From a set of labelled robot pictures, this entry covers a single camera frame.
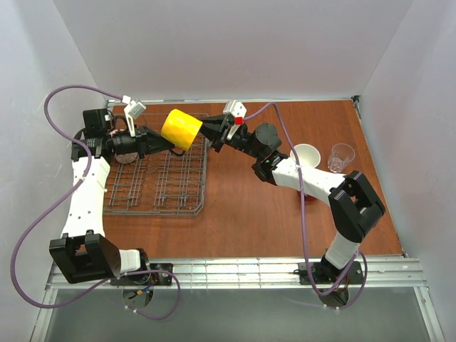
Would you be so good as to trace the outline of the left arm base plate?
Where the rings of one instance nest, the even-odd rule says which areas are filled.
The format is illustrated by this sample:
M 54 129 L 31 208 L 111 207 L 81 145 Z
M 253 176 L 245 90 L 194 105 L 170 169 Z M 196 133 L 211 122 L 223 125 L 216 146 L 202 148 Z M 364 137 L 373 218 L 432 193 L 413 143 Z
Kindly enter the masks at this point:
M 120 279 L 113 279 L 110 281 L 112 286 L 169 286 L 172 284 L 172 277 L 162 271 L 172 273 L 174 265 L 172 263 L 150 264 L 150 268 L 160 270 L 159 273 L 141 274 L 135 276 L 124 276 Z

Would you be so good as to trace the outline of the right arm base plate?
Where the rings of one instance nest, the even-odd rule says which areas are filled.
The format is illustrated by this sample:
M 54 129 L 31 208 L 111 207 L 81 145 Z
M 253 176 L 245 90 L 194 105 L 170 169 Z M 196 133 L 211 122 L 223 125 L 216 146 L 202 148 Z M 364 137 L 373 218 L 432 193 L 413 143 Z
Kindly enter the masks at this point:
M 326 260 L 319 261 L 310 261 L 309 262 L 311 274 L 316 285 L 321 284 L 332 284 L 334 283 L 339 276 L 343 273 L 343 270 L 339 270 L 329 264 Z M 306 268 L 305 262 L 298 263 L 297 268 L 293 271 L 293 274 L 299 276 L 300 285 L 310 285 L 310 276 Z M 361 268 L 361 263 L 359 261 L 354 261 L 346 277 L 343 279 L 342 284 L 344 285 L 346 281 L 349 284 L 361 284 L 363 280 L 363 270 Z

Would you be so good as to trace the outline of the clear glass cup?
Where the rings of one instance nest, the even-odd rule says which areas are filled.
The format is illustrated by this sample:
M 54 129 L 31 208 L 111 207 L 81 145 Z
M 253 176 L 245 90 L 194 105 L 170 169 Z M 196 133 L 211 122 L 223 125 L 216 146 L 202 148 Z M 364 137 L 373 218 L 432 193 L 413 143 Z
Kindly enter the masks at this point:
M 341 173 L 355 159 L 356 152 L 348 144 L 335 144 L 328 157 L 327 167 L 334 173 Z

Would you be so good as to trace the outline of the red floral mug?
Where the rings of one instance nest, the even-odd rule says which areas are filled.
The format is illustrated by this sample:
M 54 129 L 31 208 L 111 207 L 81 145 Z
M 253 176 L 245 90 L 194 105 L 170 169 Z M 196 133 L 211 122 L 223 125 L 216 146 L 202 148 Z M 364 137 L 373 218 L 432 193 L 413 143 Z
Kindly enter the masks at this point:
M 306 143 L 295 145 L 289 155 L 302 167 L 316 168 L 321 162 L 320 152 L 313 145 Z

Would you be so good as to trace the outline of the yellow cup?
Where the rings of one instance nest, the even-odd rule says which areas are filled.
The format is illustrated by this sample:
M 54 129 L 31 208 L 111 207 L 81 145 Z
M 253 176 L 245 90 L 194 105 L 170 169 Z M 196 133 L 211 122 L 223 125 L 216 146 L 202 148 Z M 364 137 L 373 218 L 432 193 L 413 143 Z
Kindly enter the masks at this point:
M 187 152 L 197 137 L 203 122 L 178 109 L 173 109 L 167 115 L 160 135 Z

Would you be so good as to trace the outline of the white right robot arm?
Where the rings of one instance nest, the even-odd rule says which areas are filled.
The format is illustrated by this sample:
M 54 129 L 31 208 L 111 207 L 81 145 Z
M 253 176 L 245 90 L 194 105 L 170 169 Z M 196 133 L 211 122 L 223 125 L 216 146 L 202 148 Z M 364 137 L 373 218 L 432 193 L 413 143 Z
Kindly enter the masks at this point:
M 199 131 L 215 151 L 227 145 L 253 157 L 256 162 L 252 169 L 261 181 L 303 190 L 305 195 L 330 207 L 336 235 L 320 266 L 329 281 L 336 281 L 363 239 L 385 214 L 384 204 L 362 172 L 333 174 L 296 162 L 279 151 L 281 140 L 270 123 L 249 132 L 245 124 L 235 128 L 232 116 L 217 115 L 205 118 Z

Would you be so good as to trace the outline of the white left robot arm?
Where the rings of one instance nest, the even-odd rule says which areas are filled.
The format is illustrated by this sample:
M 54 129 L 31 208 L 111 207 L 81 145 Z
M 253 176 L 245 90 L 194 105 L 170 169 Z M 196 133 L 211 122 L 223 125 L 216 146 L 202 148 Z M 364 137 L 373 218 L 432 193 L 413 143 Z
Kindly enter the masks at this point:
M 49 244 L 50 255 L 71 284 L 147 270 L 147 254 L 143 249 L 122 250 L 105 237 L 103 201 L 110 161 L 115 156 L 129 154 L 143 158 L 173 150 L 175 145 L 146 126 L 137 128 L 135 136 L 116 130 L 118 120 L 106 108 L 83 111 L 85 127 L 75 138 L 89 150 L 76 143 L 72 145 L 73 181 L 82 184 L 71 195 L 61 237 Z

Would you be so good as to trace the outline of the plain red mug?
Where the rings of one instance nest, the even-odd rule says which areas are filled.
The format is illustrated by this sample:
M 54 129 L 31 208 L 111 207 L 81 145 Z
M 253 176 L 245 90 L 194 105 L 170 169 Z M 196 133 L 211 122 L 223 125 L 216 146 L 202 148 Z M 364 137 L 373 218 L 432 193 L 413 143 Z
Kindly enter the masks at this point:
M 301 193 L 298 192 L 298 198 L 301 199 Z M 308 195 L 308 194 L 305 194 L 304 195 L 304 201 L 305 202 L 313 202 L 313 201 L 316 201 L 317 199 L 311 195 Z

